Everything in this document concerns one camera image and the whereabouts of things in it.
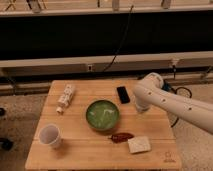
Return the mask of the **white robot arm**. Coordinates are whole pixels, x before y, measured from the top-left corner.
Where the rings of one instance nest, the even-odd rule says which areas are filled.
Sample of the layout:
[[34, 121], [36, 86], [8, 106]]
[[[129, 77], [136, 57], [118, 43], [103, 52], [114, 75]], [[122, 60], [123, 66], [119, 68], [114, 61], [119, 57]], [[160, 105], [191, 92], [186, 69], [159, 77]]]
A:
[[155, 105], [213, 134], [213, 104], [169, 93], [163, 85], [162, 76], [155, 72], [138, 81], [133, 88], [137, 110], [143, 112]]

